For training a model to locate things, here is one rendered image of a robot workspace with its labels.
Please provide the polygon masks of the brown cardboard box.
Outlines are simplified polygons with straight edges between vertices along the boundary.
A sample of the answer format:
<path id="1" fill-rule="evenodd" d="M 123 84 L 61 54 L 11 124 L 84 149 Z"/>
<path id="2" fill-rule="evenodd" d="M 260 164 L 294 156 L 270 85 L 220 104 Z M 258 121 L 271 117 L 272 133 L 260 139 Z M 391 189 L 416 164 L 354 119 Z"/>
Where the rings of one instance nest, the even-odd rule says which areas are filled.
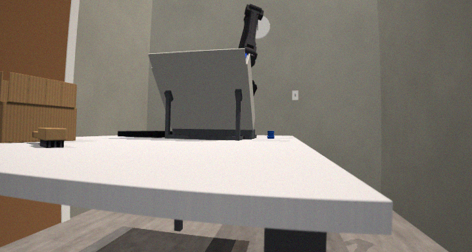
<path id="1" fill-rule="evenodd" d="M 0 143 L 40 142 L 38 128 L 66 128 L 64 141 L 75 141 L 76 94 L 76 84 L 0 72 Z"/>

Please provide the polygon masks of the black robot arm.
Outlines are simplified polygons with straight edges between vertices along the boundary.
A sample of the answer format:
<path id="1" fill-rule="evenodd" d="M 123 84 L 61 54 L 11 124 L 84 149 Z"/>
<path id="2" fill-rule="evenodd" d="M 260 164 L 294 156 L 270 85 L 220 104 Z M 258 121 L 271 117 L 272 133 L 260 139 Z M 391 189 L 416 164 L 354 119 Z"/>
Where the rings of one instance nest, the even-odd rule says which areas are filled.
<path id="1" fill-rule="evenodd" d="M 245 53 L 250 54 L 251 68 L 255 65 L 257 58 L 255 42 L 257 22 L 262 19 L 263 15 L 262 8 L 247 4 L 244 17 L 245 24 L 238 49 L 245 48 Z"/>

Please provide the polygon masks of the grey slanted cover panel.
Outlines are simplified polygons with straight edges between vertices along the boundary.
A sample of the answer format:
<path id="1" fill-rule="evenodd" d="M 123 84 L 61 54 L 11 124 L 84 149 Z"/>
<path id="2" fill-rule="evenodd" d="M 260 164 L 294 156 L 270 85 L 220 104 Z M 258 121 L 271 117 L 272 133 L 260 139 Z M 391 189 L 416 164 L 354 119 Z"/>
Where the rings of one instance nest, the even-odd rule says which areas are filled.
<path id="1" fill-rule="evenodd" d="M 256 138 L 250 54 L 245 48 L 148 54 L 166 110 L 171 90 L 172 134 L 235 136 L 235 90 L 241 89 L 241 129 Z"/>

